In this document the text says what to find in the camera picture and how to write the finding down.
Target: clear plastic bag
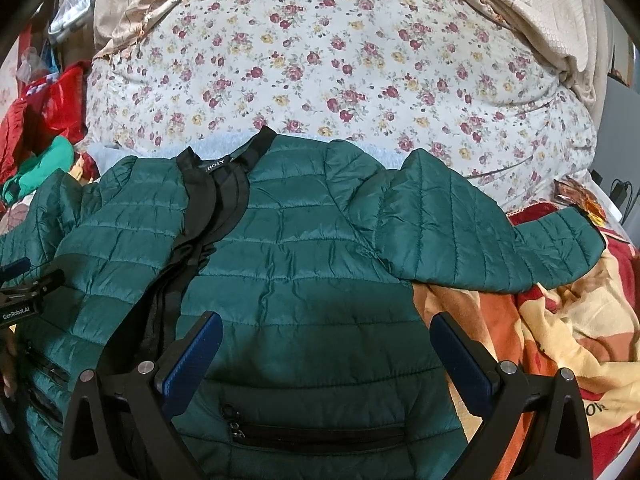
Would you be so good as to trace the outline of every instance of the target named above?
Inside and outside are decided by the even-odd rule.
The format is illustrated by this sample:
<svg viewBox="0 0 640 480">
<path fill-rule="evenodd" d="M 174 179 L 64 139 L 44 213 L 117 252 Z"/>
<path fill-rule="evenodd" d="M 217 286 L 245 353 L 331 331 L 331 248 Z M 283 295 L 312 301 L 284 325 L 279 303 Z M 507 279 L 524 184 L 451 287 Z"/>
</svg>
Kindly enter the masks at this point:
<svg viewBox="0 0 640 480">
<path fill-rule="evenodd" d="M 60 44 L 87 23 L 94 13 L 95 0 L 63 0 L 49 25 L 51 44 Z"/>
<path fill-rule="evenodd" d="M 30 46 L 20 57 L 20 66 L 15 73 L 15 77 L 25 84 L 36 81 L 41 77 L 49 75 L 50 70 L 38 56 L 38 51 Z"/>
</svg>

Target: metal bolt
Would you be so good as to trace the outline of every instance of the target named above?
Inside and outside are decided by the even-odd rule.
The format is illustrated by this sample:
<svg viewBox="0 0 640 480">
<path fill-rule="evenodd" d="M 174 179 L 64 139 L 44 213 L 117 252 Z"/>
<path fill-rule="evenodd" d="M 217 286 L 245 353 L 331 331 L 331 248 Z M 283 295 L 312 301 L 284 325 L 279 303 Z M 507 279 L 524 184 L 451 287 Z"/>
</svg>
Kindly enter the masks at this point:
<svg viewBox="0 0 640 480">
<path fill-rule="evenodd" d="M 155 366 L 156 365 L 153 363 L 153 361 L 142 361 L 138 365 L 138 371 L 141 374 L 148 374 L 149 372 L 153 371 Z"/>
<path fill-rule="evenodd" d="M 502 370 L 506 374 L 514 374 L 518 370 L 518 367 L 512 363 L 511 361 L 502 361 L 500 363 L 500 370 Z"/>
<path fill-rule="evenodd" d="M 94 375 L 95 374 L 93 370 L 85 370 L 80 374 L 80 381 L 83 383 L 88 383 L 91 379 L 94 378 Z"/>
<path fill-rule="evenodd" d="M 571 370 L 569 370 L 569 368 L 562 368 L 560 370 L 560 375 L 562 375 L 562 378 L 565 381 L 573 381 L 575 379 L 574 373 Z"/>
</svg>

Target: jacket sleeve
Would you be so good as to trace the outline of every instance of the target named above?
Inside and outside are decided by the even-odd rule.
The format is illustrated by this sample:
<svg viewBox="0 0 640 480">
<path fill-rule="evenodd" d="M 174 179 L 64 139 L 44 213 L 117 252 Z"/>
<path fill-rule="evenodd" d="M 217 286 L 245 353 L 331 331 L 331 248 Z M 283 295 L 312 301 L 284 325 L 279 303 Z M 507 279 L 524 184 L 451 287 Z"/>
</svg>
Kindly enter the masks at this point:
<svg viewBox="0 0 640 480">
<path fill-rule="evenodd" d="M 55 171 L 31 202 L 24 221 L 0 237 L 0 266 L 28 257 L 31 270 L 16 280 L 35 279 L 50 263 L 59 243 L 74 227 L 111 200 L 129 179 L 135 157 L 127 157 L 93 184 L 81 186 L 62 170 Z"/>
<path fill-rule="evenodd" d="M 424 150 L 385 170 L 334 141 L 325 172 L 345 218 L 400 279 L 490 292 L 554 288 L 584 275 L 604 249 L 572 208 L 514 228 L 494 200 Z"/>
</svg>

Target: quilted jacket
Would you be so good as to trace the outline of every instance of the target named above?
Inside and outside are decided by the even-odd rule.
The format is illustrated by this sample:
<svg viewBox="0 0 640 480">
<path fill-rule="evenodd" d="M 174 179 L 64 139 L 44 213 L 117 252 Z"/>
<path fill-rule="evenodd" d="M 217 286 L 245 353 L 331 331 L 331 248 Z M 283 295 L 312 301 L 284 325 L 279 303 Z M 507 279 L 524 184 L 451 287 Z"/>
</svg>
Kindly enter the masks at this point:
<svg viewBox="0 0 640 480">
<path fill-rule="evenodd" d="M 423 150 L 385 170 L 348 142 L 277 136 L 249 181 L 248 209 L 190 283 L 177 325 L 181 337 L 204 310 L 225 324 L 207 378 L 174 419 L 210 478 L 441 479 L 466 441 L 411 280 L 554 288 L 604 248 L 571 208 L 513 228 Z M 129 157 L 85 187 L 57 172 L 0 238 L 0 264 L 28 256 L 30 278 L 66 275 L 17 330 L 27 349 L 18 432 L 46 478 L 56 478 L 76 377 L 163 268 L 187 204 L 175 160 Z M 402 437 L 296 454 L 233 442 L 225 410 L 276 428 Z"/>
</svg>

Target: multicolored blanket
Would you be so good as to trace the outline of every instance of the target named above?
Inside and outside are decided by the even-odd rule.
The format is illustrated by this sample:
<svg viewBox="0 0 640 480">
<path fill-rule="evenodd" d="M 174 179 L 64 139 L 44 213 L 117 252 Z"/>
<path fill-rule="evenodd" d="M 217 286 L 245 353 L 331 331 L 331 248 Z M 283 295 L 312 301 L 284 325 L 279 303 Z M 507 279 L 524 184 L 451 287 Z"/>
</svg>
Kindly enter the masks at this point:
<svg viewBox="0 0 640 480">
<path fill-rule="evenodd" d="M 512 296 L 414 285 L 414 302 L 427 324 L 446 311 L 498 361 L 519 363 L 531 374 L 574 371 L 589 423 L 594 478 L 640 426 L 640 256 L 618 235 L 603 234 L 607 249 L 596 266 L 554 290 L 536 285 Z M 470 440 L 481 419 L 467 411 L 450 381 L 449 390 Z M 530 422 L 531 415 L 520 419 L 494 480 L 507 478 Z"/>
</svg>

